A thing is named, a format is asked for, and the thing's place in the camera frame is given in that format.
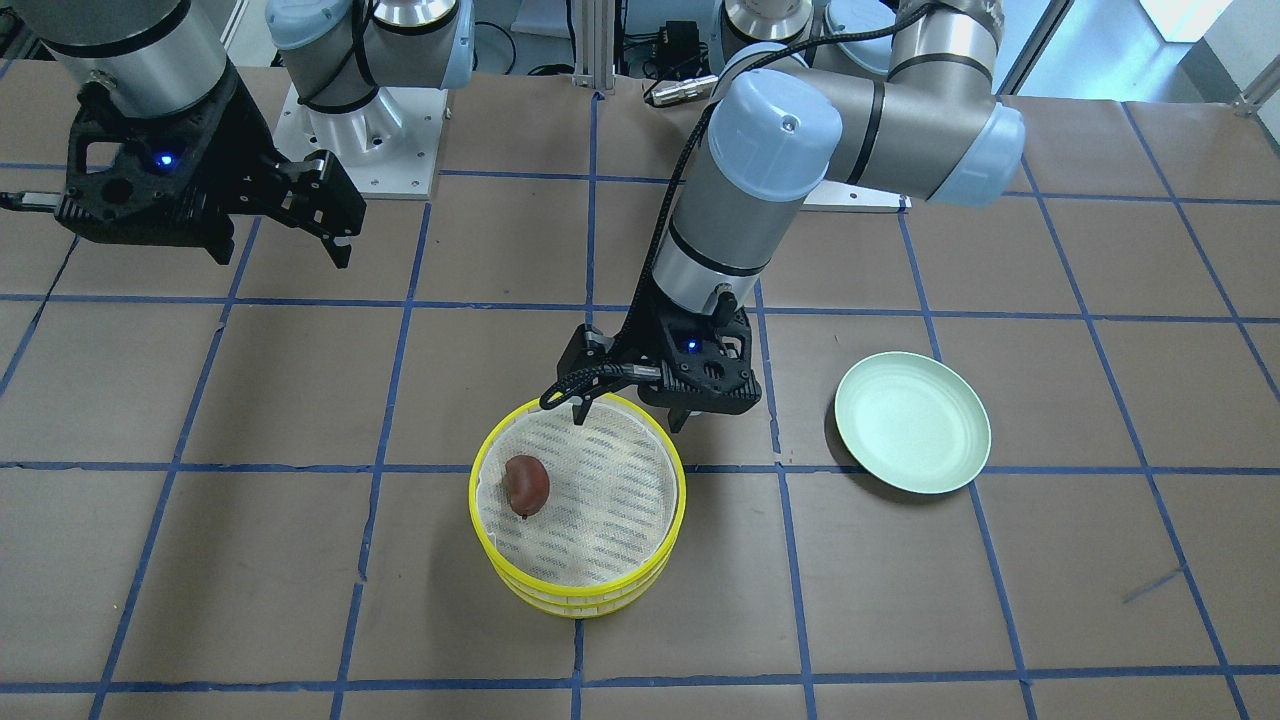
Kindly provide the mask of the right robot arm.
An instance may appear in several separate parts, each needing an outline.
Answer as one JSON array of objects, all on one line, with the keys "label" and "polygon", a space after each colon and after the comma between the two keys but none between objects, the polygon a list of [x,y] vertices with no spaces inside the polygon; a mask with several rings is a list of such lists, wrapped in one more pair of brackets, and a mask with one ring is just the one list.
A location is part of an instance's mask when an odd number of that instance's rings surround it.
[{"label": "right robot arm", "polygon": [[76,83],[64,186],[3,195],[95,243],[202,249],[238,215],[351,258],[367,197],[428,196],[471,1],[14,1]]}]

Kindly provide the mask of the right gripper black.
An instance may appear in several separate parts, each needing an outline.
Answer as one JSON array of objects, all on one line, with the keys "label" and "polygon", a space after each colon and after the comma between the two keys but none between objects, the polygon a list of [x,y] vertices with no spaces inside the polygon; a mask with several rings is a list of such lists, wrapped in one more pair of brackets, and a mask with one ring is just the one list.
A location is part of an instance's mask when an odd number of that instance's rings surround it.
[{"label": "right gripper black", "polygon": [[230,215],[270,215],[320,240],[349,265],[367,204],[340,159],[315,150],[288,161],[237,70],[193,106],[129,118],[101,79],[77,94],[56,220],[95,243],[202,249],[227,265]]}]

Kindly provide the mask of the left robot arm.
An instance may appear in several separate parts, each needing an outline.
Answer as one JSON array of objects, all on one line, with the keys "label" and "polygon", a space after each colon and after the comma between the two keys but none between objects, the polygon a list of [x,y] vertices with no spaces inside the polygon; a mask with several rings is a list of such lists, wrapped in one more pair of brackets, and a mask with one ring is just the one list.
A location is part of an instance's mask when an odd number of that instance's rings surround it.
[{"label": "left robot arm", "polygon": [[997,100],[1000,1],[896,1],[881,29],[739,50],[667,184],[616,334],[576,329],[539,406],[635,387],[680,430],[763,395],[745,302],[806,196],[824,181],[982,208],[1010,184],[1021,114]]}]

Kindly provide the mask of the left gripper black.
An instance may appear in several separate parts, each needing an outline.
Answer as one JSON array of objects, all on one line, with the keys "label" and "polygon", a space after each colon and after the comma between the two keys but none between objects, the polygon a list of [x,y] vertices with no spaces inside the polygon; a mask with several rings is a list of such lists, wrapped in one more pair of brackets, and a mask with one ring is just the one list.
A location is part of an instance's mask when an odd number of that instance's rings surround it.
[{"label": "left gripper black", "polygon": [[700,314],[649,284],[617,334],[580,325],[557,365],[556,404],[573,401],[573,424],[584,425],[594,401],[630,386],[643,402],[669,409],[672,436],[699,413],[740,415],[754,407],[763,388],[739,297],[722,284],[710,314]]}]

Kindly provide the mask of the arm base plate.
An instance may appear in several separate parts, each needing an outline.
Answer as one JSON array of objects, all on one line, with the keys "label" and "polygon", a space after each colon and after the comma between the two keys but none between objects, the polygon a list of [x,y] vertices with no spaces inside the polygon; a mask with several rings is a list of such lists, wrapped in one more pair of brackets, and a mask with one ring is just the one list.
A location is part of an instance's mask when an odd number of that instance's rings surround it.
[{"label": "arm base plate", "polygon": [[297,97],[289,87],[273,132],[276,149],[292,161],[329,150],[366,199],[431,197],[449,117],[448,90],[380,88],[369,105],[343,114],[315,111]]},{"label": "arm base plate", "polygon": [[804,200],[804,211],[892,214],[913,206],[909,196],[823,179]]}]

